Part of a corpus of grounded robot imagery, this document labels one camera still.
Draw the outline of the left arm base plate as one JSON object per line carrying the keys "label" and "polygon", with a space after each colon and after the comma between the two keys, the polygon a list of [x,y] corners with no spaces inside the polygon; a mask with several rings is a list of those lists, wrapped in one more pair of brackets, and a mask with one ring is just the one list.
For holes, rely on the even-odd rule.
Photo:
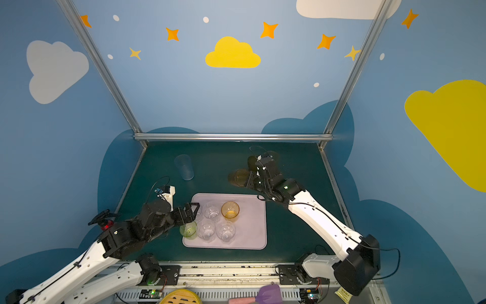
{"label": "left arm base plate", "polygon": [[147,278],[148,286],[176,286],[180,275],[181,266],[161,265],[159,269]]}

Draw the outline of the brown textured cup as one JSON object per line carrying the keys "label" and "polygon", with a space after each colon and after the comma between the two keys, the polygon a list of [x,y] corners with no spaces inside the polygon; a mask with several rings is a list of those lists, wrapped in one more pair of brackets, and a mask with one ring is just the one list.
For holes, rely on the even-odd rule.
{"label": "brown textured cup", "polygon": [[248,157],[248,168],[250,171],[253,171],[253,172],[257,172],[258,169],[257,169],[257,163],[258,159],[255,157],[255,156],[250,156]]}
{"label": "brown textured cup", "polygon": [[248,187],[250,171],[245,168],[237,169],[228,176],[228,181],[236,187]]}

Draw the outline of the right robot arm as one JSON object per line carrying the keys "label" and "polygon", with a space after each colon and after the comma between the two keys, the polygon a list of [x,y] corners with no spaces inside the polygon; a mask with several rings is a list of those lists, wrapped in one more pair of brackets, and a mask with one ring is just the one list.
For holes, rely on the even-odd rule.
{"label": "right robot arm", "polygon": [[381,268],[380,244],[343,224],[295,179],[286,179],[271,154],[248,158],[245,187],[268,201],[281,203],[310,226],[332,249],[333,256],[309,255],[301,267],[310,277],[335,279],[348,293],[358,296]]}

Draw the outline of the small green cup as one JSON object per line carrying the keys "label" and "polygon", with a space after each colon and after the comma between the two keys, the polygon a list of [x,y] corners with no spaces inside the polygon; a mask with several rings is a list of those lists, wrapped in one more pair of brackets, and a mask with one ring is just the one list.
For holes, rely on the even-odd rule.
{"label": "small green cup", "polygon": [[179,232],[184,239],[197,238],[197,223],[190,222],[179,227]]}

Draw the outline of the pink plastic tray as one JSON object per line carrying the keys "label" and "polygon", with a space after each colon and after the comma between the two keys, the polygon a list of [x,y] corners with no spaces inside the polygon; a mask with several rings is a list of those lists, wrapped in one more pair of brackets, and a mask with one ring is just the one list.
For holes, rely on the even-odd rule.
{"label": "pink plastic tray", "polygon": [[217,235],[210,242],[196,239],[182,239],[187,248],[211,248],[234,250],[262,250],[267,245],[267,217],[265,203],[255,195],[198,193],[192,197],[193,203],[203,207],[214,202],[222,206],[227,201],[235,201],[240,206],[237,220],[233,222],[236,235],[230,243],[222,242]]}

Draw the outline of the clear faceted glass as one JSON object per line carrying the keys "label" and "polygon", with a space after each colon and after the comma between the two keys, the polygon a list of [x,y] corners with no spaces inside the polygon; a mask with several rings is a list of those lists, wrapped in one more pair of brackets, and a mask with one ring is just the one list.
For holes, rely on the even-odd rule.
{"label": "clear faceted glass", "polygon": [[204,219],[204,216],[202,214],[202,209],[200,206],[196,206],[192,209],[193,214],[194,214],[194,222],[199,223]]}
{"label": "clear faceted glass", "polygon": [[218,222],[221,217],[221,206],[214,202],[207,203],[202,209],[202,216],[205,219]]}
{"label": "clear faceted glass", "polygon": [[205,242],[212,241],[216,236],[216,224],[213,220],[203,219],[197,223],[197,236]]}
{"label": "clear faceted glass", "polygon": [[219,222],[216,226],[216,235],[222,242],[230,243],[236,235],[235,225],[229,221]]}

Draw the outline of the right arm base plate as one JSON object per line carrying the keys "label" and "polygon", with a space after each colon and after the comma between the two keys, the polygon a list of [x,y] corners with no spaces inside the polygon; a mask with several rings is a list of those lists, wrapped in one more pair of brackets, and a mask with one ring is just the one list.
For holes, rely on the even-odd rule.
{"label": "right arm base plate", "polygon": [[295,264],[278,264],[275,267],[280,285],[317,285],[330,283],[329,279],[310,277],[304,269]]}

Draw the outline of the clear faceted glass back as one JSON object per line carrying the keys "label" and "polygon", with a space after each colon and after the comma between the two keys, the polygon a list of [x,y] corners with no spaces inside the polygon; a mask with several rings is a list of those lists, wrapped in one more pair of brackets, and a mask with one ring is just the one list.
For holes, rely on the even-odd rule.
{"label": "clear faceted glass back", "polygon": [[205,219],[218,222],[221,217],[221,206],[214,202],[207,203],[202,209],[202,216]]}

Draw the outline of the yellow transparent cup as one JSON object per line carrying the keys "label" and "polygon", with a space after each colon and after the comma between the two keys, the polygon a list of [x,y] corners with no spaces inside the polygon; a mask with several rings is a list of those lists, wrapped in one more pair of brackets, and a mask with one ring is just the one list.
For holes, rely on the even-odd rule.
{"label": "yellow transparent cup", "polygon": [[235,222],[240,213],[240,206],[235,201],[227,201],[221,206],[222,216],[231,222]]}

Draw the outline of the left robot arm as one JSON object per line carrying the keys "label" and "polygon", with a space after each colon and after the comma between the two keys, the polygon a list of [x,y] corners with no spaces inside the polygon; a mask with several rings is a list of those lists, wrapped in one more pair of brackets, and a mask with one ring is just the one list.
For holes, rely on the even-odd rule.
{"label": "left robot arm", "polygon": [[28,290],[14,290],[6,303],[62,303],[68,295],[119,260],[141,250],[172,228],[195,221],[199,203],[171,209],[166,200],[143,205],[138,215],[115,222],[83,253],[49,279]]}

